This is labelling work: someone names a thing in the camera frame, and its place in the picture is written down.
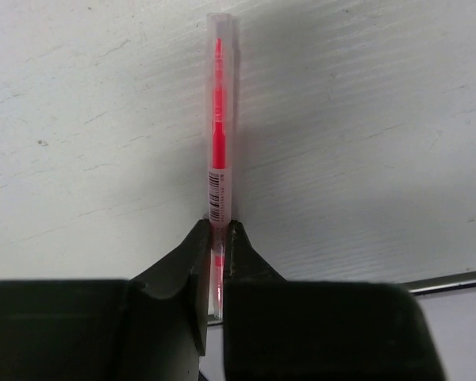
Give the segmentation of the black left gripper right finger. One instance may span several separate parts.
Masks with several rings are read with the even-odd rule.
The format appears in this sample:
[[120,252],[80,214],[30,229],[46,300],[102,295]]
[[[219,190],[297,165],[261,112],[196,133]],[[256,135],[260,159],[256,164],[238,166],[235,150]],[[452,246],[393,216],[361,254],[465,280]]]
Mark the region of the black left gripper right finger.
[[228,230],[223,304],[228,380],[434,380],[416,299],[391,283],[289,281]]

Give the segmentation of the pink thin pen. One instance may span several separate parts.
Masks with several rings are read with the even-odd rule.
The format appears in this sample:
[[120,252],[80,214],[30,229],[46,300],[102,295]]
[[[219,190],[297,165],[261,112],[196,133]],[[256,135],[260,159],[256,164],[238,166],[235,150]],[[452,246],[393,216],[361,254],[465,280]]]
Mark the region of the pink thin pen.
[[223,318],[225,240],[232,220],[237,50],[236,19],[229,13],[206,18],[206,151],[208,219],[212,228],[210,296],[213,315]]

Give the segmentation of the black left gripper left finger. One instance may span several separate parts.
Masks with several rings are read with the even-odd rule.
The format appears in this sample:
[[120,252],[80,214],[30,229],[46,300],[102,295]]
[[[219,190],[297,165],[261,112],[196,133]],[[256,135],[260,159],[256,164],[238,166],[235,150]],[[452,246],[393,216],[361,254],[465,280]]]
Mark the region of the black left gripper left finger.
[[211,228],[132,279],[0,280],[0,380],[196,380]]

